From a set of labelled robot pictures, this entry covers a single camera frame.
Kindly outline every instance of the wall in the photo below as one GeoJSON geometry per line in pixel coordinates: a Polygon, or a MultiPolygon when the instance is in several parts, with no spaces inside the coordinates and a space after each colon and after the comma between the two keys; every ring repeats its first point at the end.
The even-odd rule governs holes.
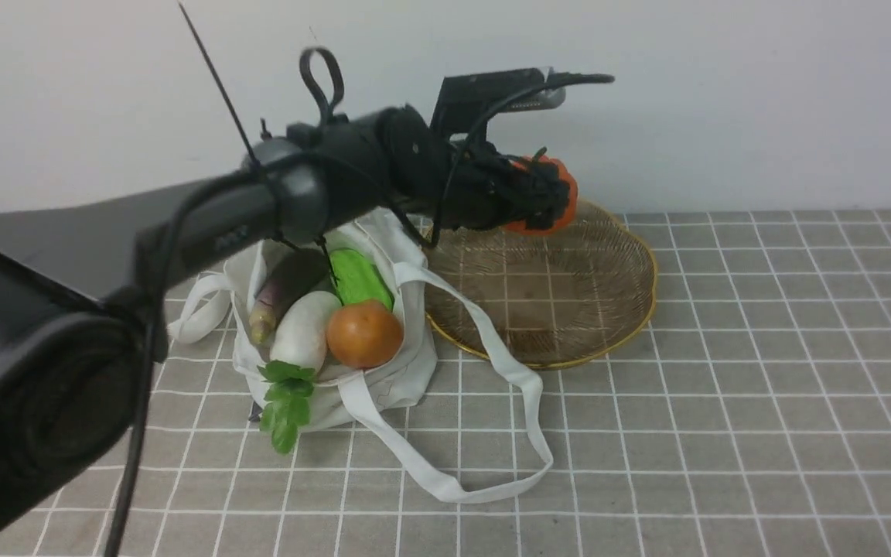
{"type": "MultiPolygon", "coordinates": [[[[891,2],[188,0],[245,126],[315,119],[297,56],[340,59],[350,115],[443,75],[608,71],[496,120],[616,210],[891,206],[891,2]]],[[[171,0],[0,0],[0,210],[233,169],[241,145],[171,0]]]]}

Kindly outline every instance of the plastic orange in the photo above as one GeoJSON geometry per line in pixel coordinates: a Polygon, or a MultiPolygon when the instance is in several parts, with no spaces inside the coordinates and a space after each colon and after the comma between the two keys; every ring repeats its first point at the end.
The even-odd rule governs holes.
{"type": "MultiPolygon", "coordinates": [[[[538,161],[549,162],[552,165],[555,165],[555,168],[558,169],[559,172],[559,179],[562,180],[563,183],[566,183],[566,186],[569,186],[569,202],[566,204],[566,211],[562,213],[562,217],[556,219],[555,224],[553,224],[551,228],[545,230],[529,230],[523,220],[505,225],[504,230],[517,232],[518,234],[524,234],[526,236],[548,236],[549,234],[556,232],[556,230],[565,228],[576,218],[576,200],[579,198],[579,186],[576,184],[576,179],[572,177],[572,174],[569,173],[569,170],[566,169],[566,166],[563,165],[562,161],[559,161],[559,159],[549,159],[548,156],[543,155],[538,158],[538,161]]],[[[525,161],[516,161],[514,162],[514,165],[519,166],[521,169],[527,168],[527,162],[525,161]]]]}
{"type": "Polygon", "coordinates": [[[340,307],[326,328],[329,351],[343,366],[368,370],[386,364],[404,343],[397,317],[376,299],[340,307]]]}

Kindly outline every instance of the round basket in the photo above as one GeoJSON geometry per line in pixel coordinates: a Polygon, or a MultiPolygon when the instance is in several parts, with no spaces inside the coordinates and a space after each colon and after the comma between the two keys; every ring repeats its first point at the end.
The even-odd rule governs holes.
{"type": "MultiPolygon", "coordinates": [[[[428,267],[490,316],[510,353],[535,370],[577,366],[629,341],[655,308],[653,252],[611,213],[580,200],[548,236],[443,231],[428,267]]],[[[459,301],[425,289],[432,327],[486,357],[459,301]]]]}

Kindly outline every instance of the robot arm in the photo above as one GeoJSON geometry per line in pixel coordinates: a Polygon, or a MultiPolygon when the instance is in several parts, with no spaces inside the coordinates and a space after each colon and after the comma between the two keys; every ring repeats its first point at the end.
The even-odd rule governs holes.
{"type": "Polygon", "coordinates": [[[0,531],[133,424],[106,550],[118,553],[152,363],[167,352],[167,289],[260,240],[308,244],[378,207],[428,249],[438,232],[421,236],[409,214],[432,218],[435,230],[549,229],[572,199],[568,184],[551,162],[500,154],[485,139],[486,123],[562,102],[542,91],[613,81],[536,70],[454,77],[443,82],[431,127],[410,106],[350,120],[333,112],[342,98],[337,67],[333,102],[319,98],[304,63],[312,53],[326,56],[329,70],[335,59],[319,49],[302,56],[321,122],[293,124],[279,137],[264,129],[257,145],[245,142],[234,172],[81,207],[0,214],[0,531]],[[451,142],[457,119],[473,126],[451,142]]]}

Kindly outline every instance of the white canvas bag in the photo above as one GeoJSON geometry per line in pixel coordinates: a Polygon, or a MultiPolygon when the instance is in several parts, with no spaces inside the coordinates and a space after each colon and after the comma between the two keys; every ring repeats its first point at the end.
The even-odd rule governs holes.
{"type": "MultiPolygon", "coordinates": [[[[393,311],[404,325],[404,343],[390,362],[365,373],[347,369],[342,364],[326,363],[318,373],[310,399],[311,423],[302,427],[301,433],[357,420],[381,438],[419,486],[446,503],[503,500],[537,484],[554,462],[538,423],[541,377],[510,355],[487,314],[428,270],[425,254],[389,211],[374,211],[333,230],[326,234],[326,246],[329,250],[353,248],[374,262],[394,293],[393,311]],[[464,490],[455,477],[432,466],[381,416],[385,409],[417,405],[438,363],[432,328],[425,321],[425,285],[445,290],[466,306],[494,370],[520,389],[527,437],[544,463],[533,475],[481,490],[464,490]]],[[[247,378],[252,398],[261,408],[265,406],[263,398],[268,384],[258,368],[265,365],[265,359],[261,350],[250,342],[247,316],[254,305],[255,293],[272,269],[270,264],[275,263],[284,250],[287,248],[282,244],[261,242],[229,258],[222,274],[198,279],[184,303],[181,317],[169,325],[169,334],[176,342],[193,343],[215,329],[232,308],[237,324],[233,367],[247,378]],[[206,296],[212,297],[199,307],[206,296]]]]}

